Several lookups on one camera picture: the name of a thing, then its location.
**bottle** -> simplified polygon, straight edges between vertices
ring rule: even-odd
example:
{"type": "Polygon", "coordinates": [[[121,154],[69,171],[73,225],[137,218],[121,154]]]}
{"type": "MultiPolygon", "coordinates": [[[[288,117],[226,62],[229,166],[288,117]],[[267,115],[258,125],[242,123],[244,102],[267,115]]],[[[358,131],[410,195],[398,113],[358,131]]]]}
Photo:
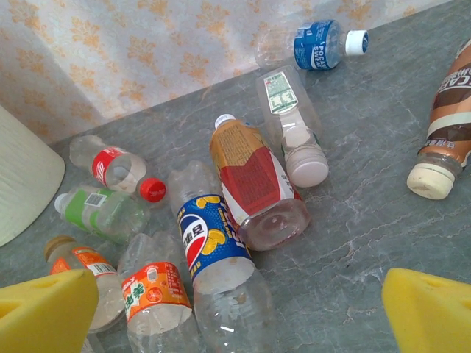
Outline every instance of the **bottle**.
{"type": "Polygon", "coordinates": [[[44,258],[49,265],[49,274],[79,268],[87,268],[93,272],[99,299],[89,332],[105,331],[121,318],[124,300],[118,275],[114,267],[96,250],[77,243],[67,235],[60,235],[44,246],[44,258]]]}
{"type": "Polygon", "coordinates": [[[345,32],[335,20],[301,23],[282,20],[259,33],[255,60],[261,68],[295,65],[304,70],[330,70],[343,57],[363,55],[368,49],[365,30],[345,32]]]}
{"type": "Polygon", "coordinates": [[[271,142],[281,146],[291,182],[300,188],[323,182],[329,166],[318,140],[321,124],[296,69],[283,66],[256,85],[271,142]]]}
{"type": "Polygon", "coordinates": [[[165,184],[150,174],[145,160],[119,147],[108,146],[98,136],[73,139],[70,159],[111,190],[134,193],[148,202],[159,202],[165,196],[165,184]]]}
{"type": "Polygon", "coordinates": [[[274,352],[272,295],[233,229],[216,175],[193,160],[172,171],[167,185],[206,343],[219,353],[274,352]]]}
{"type": "Polygon", "coordinates": [[[61,217],[86,232],[127,243],[149,221],[143,202],[120,191],[80,186],[60,194],[54,207],[61,217]]]}
{"type": "Polygon", "coordinates": [[[197,352],[198,329],[176,263],[183,253],[170,234],[138,234],[118,264],[127,334],[135,353],[197,352]]]}
{"type": "Polygon", "coordinates": [[[230,114],[219,116],[215,128],[211,157],[248,247],[269,250],[301,234],[311,216],[260,132],[230,114]]]}
{"type": "Polygon", "coordinates": [[[417,195],[444,199],[466,167],[471,154],[470,79],[471,40],[458,50],[433,99],[427,141],[407,179],[417,195]]]}
{"type": "Polygon", "coordinates": [[[105,353],[105,350],[95,335],[88,335],[80,353],[105,353]]]}

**gray marble floor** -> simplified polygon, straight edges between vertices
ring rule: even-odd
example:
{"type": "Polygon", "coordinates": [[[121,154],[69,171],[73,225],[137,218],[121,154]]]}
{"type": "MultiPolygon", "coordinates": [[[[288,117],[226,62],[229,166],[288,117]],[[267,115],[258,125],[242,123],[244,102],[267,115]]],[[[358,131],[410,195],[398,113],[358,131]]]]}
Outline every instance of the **gray marble floor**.
{"type": "MultiPolygon", "coordinates": [[[[313,216],[304,234],[254,261],[272,289],[282,352],[396,352],[380,290],[391,267],[471,282],[471,179],[465,171],[447,199],[432,202],[406,187],[425,139],[431,101],[459,46],[471,36],[471,2],[455,0],[373,29],[365,57],[306,87],[323,123],[330,176],[301,190],[313,216]]],[[[138,153],[164,179],[191,159],[210,163],[213,121],[222,113],[263,126],[256,71],[101,126],[96,133],[138,153]]],[[[68,161],[60,192],[93,178],[68,161]]],[[[147,232],[170,229],[168,207],[147,232]]],[[[42,248],[59,234],[94,246],[113,264],[123,248],[61,221],[49,206],[24,234],[0,249],[0,286],[46,275],[42,248]]],[[[99,335],[106,352],[130,352],[125,321],[99,335]]]]}

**yellow foam block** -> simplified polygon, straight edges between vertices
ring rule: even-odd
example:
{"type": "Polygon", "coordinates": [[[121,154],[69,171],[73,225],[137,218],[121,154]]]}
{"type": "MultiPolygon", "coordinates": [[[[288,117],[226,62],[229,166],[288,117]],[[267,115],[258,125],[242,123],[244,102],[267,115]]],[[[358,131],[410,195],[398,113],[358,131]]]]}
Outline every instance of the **yellow foam block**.
{"type": "Polygon", "coordinates": [[[97,304],[89,270],[0,288],[0,351],[79,353],[97,304]]]}
{"type": "Polygon", "coordinates": [[[471,285],[393,268],[382,297],[402,353],[471,352],[471,285]]]}

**brown label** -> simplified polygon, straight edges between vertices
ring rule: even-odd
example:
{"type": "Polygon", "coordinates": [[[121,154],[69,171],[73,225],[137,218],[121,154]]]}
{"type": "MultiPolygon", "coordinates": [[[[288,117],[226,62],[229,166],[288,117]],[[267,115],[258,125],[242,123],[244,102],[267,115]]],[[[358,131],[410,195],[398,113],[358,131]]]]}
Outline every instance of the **brown label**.
{"type": "Polygon", "coordinates": [[[282,199],[300,199],[255,127],[225,122],[213,134],[210,153],[237,225],[282,199]]]}
{"type": "Polygon", "coordinates": [[[458,51],[433,100],[427,143],[420,153],[452,157],[463,167],[471,151],[471,41],[458,51]]]}

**wall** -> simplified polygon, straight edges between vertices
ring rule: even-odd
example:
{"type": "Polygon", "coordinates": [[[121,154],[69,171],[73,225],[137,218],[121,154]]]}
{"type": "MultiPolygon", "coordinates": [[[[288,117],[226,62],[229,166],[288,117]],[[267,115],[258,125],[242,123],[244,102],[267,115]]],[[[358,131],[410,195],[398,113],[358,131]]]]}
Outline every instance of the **wall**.
{"type": "Polygon", "coordinates": [[[50,143],[257,68],[279,15],[371,29],[447,1],[3,0],[0,105],[50,143]]]}

